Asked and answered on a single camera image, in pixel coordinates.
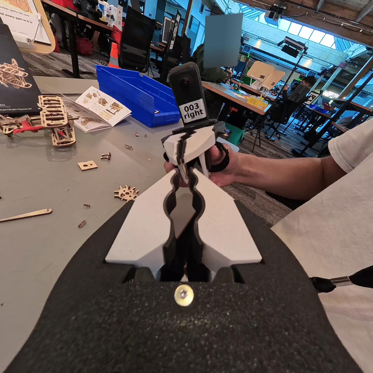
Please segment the wooden instruction board stand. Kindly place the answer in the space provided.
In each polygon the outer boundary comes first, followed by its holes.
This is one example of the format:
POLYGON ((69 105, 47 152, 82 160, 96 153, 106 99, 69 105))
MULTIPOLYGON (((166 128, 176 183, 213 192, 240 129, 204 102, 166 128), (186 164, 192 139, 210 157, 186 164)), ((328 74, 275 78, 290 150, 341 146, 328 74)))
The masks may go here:
POLYGON ((21 50, 50 54, 56 42, 40 0, 1 0, 1 22, 21 50))

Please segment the wooden work table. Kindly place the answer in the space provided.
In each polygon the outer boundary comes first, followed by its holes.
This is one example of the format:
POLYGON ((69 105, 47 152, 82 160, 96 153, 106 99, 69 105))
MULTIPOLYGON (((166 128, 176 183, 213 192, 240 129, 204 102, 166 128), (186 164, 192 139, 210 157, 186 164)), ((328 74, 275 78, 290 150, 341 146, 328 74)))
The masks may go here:
POLYGON ((224 98, 226 101, 231 101, 232 103, 236 105, 240 105, 243 108, 246 108, 248 110, 254 111, 259 115, 265 115, 267 112, 271 109, 271 104, 269 104, 266 108, 259 108, 254 105, 251 105, 247 102, 244 98, 239 98, 236 96, 231 89, 228 88, 227 85, 224 84, 216 84, 212 82, 202 82, 202 86, 209 91, 214 92, 218 96, 224 98))

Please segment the person's right hand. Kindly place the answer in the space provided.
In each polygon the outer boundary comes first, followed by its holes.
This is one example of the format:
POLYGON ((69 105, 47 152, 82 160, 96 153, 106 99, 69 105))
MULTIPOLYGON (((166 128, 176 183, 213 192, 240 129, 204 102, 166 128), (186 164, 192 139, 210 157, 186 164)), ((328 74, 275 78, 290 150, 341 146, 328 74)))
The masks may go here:
POLYGON ((210 176, 210 179, 219 187, 236 182, 244 169, 245 163, 250 162, 251 158, 251 155, 234 152, 230 146, 221 143, 209 148, 207 155, 210 156, 212 165, 219 165, 226 155, 229 156, 228 166, 222 171, 212 173, 212 176, 210 176))

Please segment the instruction booklet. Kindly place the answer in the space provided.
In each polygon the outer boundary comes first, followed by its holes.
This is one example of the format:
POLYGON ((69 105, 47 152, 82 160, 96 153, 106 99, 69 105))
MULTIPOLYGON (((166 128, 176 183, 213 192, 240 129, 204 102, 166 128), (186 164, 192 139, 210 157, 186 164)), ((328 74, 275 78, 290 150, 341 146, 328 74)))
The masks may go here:
POLYGON ((67 113, 73 125, 83 133, 93 133, 113 128, 131 115, 124 104, 91 86, 75 101, 62 95, 67 113))

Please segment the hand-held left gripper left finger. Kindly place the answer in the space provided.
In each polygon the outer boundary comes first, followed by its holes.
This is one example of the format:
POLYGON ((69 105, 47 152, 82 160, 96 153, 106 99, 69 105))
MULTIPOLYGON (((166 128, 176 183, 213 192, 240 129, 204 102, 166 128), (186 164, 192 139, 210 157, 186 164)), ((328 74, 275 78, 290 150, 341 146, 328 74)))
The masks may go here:
POLYGON ((177 193, 178 170, 167 173, 135 199, 105 262, 149 268, 157 278, 186 280, 176 240, 188 225, 188 192, 177 193))

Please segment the blue plastic bin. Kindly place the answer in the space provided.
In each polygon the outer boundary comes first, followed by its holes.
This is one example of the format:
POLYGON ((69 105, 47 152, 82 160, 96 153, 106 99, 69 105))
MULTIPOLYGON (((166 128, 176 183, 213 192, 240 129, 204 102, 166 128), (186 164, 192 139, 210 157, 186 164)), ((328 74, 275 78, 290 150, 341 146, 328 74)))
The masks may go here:
POLYGON ((170 87, 139 72, 95 65, 101 91, 124 104, 131 116, 149 128, 180 120, 170 87))

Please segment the wooden gear part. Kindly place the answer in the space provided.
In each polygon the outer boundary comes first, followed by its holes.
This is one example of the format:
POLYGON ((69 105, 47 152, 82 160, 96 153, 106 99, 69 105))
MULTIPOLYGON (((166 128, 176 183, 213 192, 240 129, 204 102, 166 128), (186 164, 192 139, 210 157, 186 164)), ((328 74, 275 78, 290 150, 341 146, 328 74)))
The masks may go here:
POLYGON ((135 187, 125 185, 124 187, 119 186, 119 189, 114 191, 114 197, 119 198, 127 203, 137 198, 138 193, 139 191, 135 187))

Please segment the pale document stand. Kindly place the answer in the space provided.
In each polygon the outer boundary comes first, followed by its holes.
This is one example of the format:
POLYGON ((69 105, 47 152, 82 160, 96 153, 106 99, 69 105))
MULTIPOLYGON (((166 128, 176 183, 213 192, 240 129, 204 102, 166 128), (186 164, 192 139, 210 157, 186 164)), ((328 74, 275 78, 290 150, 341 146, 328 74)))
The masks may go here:
POLYGON ((282 80, 284 77, 285 72, 274 70, 271 74, 262 82, 261 87, 265 90, 272 90, 276 84, 282 80))
POLYGON ((274 67, 272 65, 255 61, 246 74, 250 79, 249 85, 263 83, 273 71, 274 67))

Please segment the orange traffic cone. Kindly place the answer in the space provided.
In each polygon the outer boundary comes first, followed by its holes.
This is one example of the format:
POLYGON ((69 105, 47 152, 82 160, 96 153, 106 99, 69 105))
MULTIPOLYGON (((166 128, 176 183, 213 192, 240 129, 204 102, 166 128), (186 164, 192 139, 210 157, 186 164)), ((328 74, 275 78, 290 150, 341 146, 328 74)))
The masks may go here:
POLYGON ((110 59, 108 66, 111 68, 119 68, 118 45, 115 42, 111 43, 110 59))

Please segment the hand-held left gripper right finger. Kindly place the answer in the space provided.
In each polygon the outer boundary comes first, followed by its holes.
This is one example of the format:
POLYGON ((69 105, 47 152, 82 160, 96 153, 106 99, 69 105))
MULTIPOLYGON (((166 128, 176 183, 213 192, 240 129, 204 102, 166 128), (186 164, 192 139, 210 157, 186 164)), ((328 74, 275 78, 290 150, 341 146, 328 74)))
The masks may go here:
POLYGON ((222 268, 260 263, 237 201, 196 168, 189 172, 195 216, 186 228, 188 281, 211 281, 222 268))

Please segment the person's right forearm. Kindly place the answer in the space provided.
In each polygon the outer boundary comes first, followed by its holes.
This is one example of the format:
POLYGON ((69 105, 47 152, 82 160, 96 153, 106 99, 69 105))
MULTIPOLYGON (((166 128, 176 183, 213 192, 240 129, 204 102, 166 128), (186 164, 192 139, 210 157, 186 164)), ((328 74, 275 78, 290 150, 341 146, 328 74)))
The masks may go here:
POLYGON ((269 159, 239 153, 235 182, 294 200, 308 201, 347 173, 331 156, 269 159))

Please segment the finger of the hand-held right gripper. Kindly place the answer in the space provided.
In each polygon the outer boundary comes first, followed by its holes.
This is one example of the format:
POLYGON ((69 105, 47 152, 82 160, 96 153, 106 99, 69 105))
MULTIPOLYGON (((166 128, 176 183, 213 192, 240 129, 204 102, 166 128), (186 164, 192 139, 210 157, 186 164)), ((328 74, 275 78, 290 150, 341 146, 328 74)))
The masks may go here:
POLYGON ((216 142, 213 126, 196 129, 189 137, 181 142, 181 164, 185 165, 193 159, 198 158, 203 173, 208 173, 207 156, 205 153, 216 142))
POLYGON ((182 168, 182 163, 184 161, 183 136, 184 134, 172 134, 163 142, 165 160, 179 169, 182 168))

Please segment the black office chair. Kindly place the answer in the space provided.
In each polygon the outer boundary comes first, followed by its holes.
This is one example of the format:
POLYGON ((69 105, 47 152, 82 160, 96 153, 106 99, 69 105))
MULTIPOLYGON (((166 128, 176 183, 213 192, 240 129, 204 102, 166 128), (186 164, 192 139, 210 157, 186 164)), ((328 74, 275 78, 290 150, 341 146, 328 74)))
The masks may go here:
POLYGON ((149 68, 150 45, 156 20, 149 18, 132 7, 127 8, 125 25, 119 47, 119 67, 146 73, 149 68))
POLYGON ((164 85, 169 85, 167 82, 170 71, 190 61, 191 39, 187 37, 185 33, 182 36, 177 35, 174 40, 173 49, 165 50, 162 61, 159 64, 159 82, 164 85))

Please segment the grey desk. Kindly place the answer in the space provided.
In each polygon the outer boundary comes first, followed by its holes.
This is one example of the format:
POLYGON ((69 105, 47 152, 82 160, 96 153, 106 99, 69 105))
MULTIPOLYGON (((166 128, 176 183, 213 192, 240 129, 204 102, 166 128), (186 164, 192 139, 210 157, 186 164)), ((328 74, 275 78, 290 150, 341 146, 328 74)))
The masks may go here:
POLYGON ((128 119, 77 131, 67 150, 41 134, 1 140, 1 218, 53 210, 1 223, 1 372, 259 372, 258 343, 238 310, 208 310, 233 295, 242 305, 242 284, 194 283, 197 305, 183 308, 177 283, 132 280, 132 266, 105 263, 130 208, 114 189, 142 193, 158 181, 161 137, 179 126, 128 119), (98 168, 82 171, 83 161, 98 168))

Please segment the wooden biplane model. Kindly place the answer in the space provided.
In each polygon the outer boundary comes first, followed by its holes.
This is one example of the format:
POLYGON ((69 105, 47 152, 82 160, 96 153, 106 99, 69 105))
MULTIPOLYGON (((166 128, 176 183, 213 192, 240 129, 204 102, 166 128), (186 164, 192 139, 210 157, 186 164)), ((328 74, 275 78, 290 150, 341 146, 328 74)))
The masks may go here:
POLYGON ((1 133, 11 138, 20 133, 49 131, 54 147, 68 147, 76 143, 74 118, 68 114, 63 100, 58 96, 38 97, 39 115, 8 118, 1 115, 1 133))

